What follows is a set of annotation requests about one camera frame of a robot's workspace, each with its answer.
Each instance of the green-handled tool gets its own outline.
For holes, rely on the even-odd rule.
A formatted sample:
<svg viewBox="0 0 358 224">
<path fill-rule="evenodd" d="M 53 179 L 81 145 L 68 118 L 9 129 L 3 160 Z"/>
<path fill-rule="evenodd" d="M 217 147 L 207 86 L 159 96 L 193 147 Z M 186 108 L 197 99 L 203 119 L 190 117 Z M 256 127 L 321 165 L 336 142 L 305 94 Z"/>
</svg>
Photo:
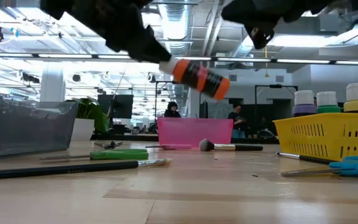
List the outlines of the green-handled tool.
<svg viewBox="0 0 358 224">
<path fill-rule="evenodd" d="M 149 153 L 146 149 L 115 149 L 106 151 L 93 151 L 89 155 L 82 156 L 50 156 L 41 157 L 40 160 L 55 160 L 55 159 L 137 159 L 144 160 L 149 158 Z"/>
</svg>

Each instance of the makeup brush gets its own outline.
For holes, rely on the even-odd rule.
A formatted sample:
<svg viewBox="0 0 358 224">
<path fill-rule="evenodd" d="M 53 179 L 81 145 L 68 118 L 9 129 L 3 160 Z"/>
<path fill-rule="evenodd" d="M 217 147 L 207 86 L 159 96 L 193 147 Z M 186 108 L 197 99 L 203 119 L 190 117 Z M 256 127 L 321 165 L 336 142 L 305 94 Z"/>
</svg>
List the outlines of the makeup brush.
<svg viewBox="0 0 358 224">
<path fill-rule="evenodd" d="M 211 141 L 204 139 L 200 142 L 200 151 L 209 152 L 212 150 L 223 151 L 262 151 L 263 146 L 249 144 L 213 144 Z"/>
<path fill-rule="evenodd" d="M 151 161 L 110 162 L 104 164 L 9 169 L 0 170 L 0 179 L 53 174 L 75 174 L 80 172 L 97 172 L 105 170 L 134 169 L 138 167 L 169 166 L 172 163 L 173 159 L 159 159 Z"/>
</svg>

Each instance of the ceiling duct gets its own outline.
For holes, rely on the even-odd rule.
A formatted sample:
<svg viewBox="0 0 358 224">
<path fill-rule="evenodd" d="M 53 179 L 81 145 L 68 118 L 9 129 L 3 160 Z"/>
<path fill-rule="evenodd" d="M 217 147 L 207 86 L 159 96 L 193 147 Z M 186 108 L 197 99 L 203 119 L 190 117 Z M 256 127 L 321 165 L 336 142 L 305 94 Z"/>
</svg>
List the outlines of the ceiling duct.
<svg viewBox="0 0 358 224">
<path fill-rule="evenodd" d="M 159 4 L 158 9 L 163 20 L 164 37 L 172 40 L 167 42 L 168 50 L 173 55 L 187 55 L 189 43 L 180 41 L 188 35 L 191 7 L 186 4 Z"/>
</svg>

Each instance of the person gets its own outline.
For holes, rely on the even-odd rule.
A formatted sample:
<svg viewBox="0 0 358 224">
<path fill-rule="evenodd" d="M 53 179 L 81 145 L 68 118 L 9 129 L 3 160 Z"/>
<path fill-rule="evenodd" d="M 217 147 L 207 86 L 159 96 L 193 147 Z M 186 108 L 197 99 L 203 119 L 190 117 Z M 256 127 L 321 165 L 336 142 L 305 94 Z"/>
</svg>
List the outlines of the person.
<svg viewBox="0 0 358 224">
<path fill-rule="evenodd" d="M 234 111 L 229 113 L 228 119 L 232 119 L 234 122 L 232 138 L 246 138 L 245 128 L 246 120 L 240 116 L 241 105 L 233 105 Z"/>
<path fill-rule="evenodd" d="M 168 109 L 165 110 L 164 118 L 180 118 L 180 114 L 177 112 L 178 105 L 175 102 L 169 102 Z"/>
</svg>

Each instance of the wooden table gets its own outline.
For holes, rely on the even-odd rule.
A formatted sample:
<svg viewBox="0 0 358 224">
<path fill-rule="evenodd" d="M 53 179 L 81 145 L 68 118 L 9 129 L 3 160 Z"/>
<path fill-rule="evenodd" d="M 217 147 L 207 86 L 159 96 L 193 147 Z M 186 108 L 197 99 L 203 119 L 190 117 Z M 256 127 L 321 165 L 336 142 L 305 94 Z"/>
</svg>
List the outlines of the wooden table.
<svg viewBox="0 0 358 224">
<path fill-rule="evenodd" d="M 155 142 L 126 142 L 142 148 Z M 87 164 L 87 159 L 42 162 L 40 156 L 0 160 L 0 169 Z M 170 167 L 113 170 L 0 180 L 0 223 L 337 223 L 358 224 L 358 179 L 321 175 L 284 178 L 281 170 L 319 166 L 278 158 L 279 146 L 262 152 L 150 150 L 173 158 Z"/>
</svg>

